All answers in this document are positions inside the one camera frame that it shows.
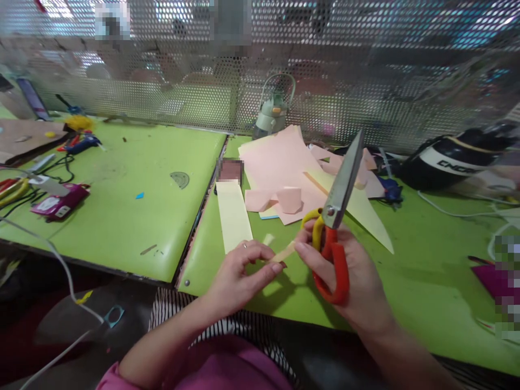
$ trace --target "person's left hand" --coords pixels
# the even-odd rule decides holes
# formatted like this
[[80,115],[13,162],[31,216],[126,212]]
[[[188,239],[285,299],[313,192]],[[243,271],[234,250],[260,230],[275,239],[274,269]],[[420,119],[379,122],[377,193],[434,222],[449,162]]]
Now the person's left hand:
[[242,309],[282,272],[285,264],[267,263],[252,275],[246,273],[246,265],[258,259],[270,260],[274,255],[271,248],[256,240],[242,241],[227,254],[211,287],[201,297],[215,321]]

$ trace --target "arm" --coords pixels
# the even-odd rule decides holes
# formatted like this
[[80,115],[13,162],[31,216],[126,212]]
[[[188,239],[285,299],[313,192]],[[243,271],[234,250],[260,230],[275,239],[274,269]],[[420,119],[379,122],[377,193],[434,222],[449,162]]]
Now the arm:
[[142,389],[159,388],[204,329],[242,309],[282,272],[283,264],[269,263],[253,275],[246,273],[247,264],[274,255],[257,241],[240,243],[224,259],[208,292],[139,340],[121,361],[119,375]]
[[[309,243],[314,221],[305,224],[296,236],[296,251],[331,291],[336,288],[334,266]],[[397,389],[447,389],[462,387],[449,373],[395,320],[385,296],[377,269],[354,235],[342,225],[338,242],[345,248],[350,292],[348,301],[334,308],[349,322],[385,379]]]

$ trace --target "perforated metal screen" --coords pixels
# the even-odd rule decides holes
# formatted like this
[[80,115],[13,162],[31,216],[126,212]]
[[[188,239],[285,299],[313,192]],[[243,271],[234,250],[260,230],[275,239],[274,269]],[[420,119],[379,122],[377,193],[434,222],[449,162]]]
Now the perforated metal screen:
[[398,152],[520,100],[518,1],[105,3],[2,1],[2,72],[33,80],[49,109],[65,109],[59,93],[89,114],[238,134],[286,72],[287,124],[337,144],[363,127]]

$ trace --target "green tabletop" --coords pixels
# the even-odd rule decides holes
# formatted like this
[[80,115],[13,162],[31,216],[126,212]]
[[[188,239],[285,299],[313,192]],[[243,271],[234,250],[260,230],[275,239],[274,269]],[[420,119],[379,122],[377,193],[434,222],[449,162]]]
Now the green tabletop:
[[[101,121],[95,134],[107,151],[87,149],[70,164],[76,175],[73,182],[92,186],[83,205],[63,222],[46,223],[29,212],[29,204],[17,208],[9,219],[52,240],[65,256],[171,282],[225,134]],[[64,155],[54,153],[57,158]],[[177,171],[190,177],[184,189],[170,177]],[[49,174],[68,177],[64,168]],[[16,172],[0,172],[0,180],[15,176]],[[141,192],[144,197],[136,199]],[[48,250],[41,240],[4,222],[0,238]]]
[[[238,147],[250,138],[229,140],[227,157],[237,157]],[[243,190],[249,188],[247,179]],[[433,353],[475,365],[520,375],[520,346],[501,340],[477,320],[494,323],[495,302],[477,280],[468,255],[487,258],[491,234],[504,224],[501,218],[459,219],[442,214],[406,187],[403,207],[372,201],[393,241],[395,255],[348,216],[352,228],[374,260],[396,317]],[[489,202],[431,196],[445,210],[455,213],[489,212]],[[249,213],[254,239],[266,233],[276,239],[275,252],[294,238],[299,223],[283,226],[279,219],[261,220]],[[518,234],[510,229],[505,234]],[[217,197],[211,193],[184,266],[180,291],[201,295],[207,291],[224,258]],[[318,294],[310,271],[297,254],[288,268],[247,306],[248,309],[284,319],[348,329],[348,325]]]

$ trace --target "pink sleeve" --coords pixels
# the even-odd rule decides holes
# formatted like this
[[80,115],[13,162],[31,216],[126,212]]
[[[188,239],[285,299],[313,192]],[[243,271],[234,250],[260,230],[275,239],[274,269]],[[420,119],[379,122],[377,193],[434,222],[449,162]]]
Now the pink sleeve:
[[115,363],[108,371],[103,375],[96,390],[139,390],[136,387],[122,377],[119,376],[119,363]]

